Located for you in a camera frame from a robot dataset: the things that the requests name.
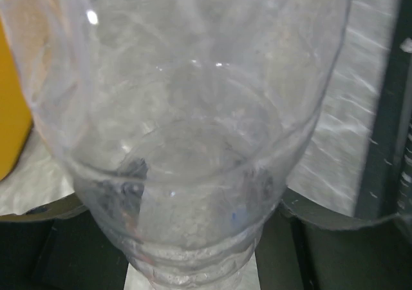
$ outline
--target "clear plastic bottle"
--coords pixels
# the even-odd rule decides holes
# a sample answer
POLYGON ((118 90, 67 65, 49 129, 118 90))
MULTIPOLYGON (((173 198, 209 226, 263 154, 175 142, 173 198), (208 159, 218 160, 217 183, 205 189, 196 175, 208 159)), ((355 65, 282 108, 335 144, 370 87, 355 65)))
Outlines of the clear plastic bottle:
POLYGON ((233 289, 306 148, 348 0, 1 0, 45 143, 156 289, 233 289))

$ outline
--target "black surface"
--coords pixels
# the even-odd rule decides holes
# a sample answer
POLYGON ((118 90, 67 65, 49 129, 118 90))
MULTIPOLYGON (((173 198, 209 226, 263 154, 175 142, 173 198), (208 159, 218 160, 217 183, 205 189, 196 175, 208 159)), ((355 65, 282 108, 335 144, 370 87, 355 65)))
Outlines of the black surface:
POLYGON ((410 290, 411 226, 412 219, 399 215, 378 222, 350 218, 288 190, 256 249, 261 289, 410 290), (309 255, 304 267, 293 239, 296 222, 304 235, 295 243, 300 237, 309 255))
POLYGON ((0 217, 0 290, 123 290, 127 265, 75 195, 0 217))
POLYGON ((412 119, 398 178, 397 211, 412 215, 412 119))

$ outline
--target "gray surface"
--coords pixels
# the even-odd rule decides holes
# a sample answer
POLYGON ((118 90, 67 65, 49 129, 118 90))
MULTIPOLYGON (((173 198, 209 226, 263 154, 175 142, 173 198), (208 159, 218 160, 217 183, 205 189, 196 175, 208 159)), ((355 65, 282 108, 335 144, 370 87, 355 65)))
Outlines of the gray surface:
POLYGON ((289 183, 345 215, 355 208, 396 13, 397 0, 353 0, 321 118, 289 183))
MULTIPOLYGON (((335 69, 313 141, 290 187, 335 211, 351 215, 388 51, 396 0, 353 0, 346 42, 335 69)), ((72 189, 33 133, 15 171, 0 183, 0 215, 24 213, 72 189)), ((259 289, 249 262, 239 289, 259 289)), ((129 267, 127 290, 150 289, 129 267)))

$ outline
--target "yellow object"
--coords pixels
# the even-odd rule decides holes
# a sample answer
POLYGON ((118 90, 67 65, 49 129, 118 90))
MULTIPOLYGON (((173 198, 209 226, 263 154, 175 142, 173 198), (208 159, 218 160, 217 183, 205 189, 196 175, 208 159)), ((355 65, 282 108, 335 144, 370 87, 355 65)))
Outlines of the yellow object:
POLYGON ((0 25, 0 180, 17 162, 32 127, 12 54, 0 25))

